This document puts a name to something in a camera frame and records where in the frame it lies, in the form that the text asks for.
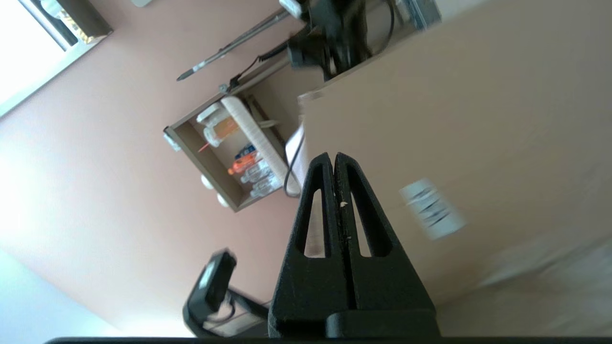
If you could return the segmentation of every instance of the beige wall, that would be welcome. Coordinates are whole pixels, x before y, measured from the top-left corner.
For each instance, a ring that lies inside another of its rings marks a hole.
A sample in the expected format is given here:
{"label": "beige wall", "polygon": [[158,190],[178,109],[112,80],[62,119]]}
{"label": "beige wall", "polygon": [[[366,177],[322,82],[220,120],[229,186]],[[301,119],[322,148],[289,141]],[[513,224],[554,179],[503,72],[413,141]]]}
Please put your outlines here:
{"label": "beige wall", "polygon": [[93,3],[115,33],[0,121],[0,249],[128,334],[186,334],[184,300],[224,247],[232,284],[268,301],[297,201],[221,208],[162,130],[298,23],[177,83],[278,1]]}

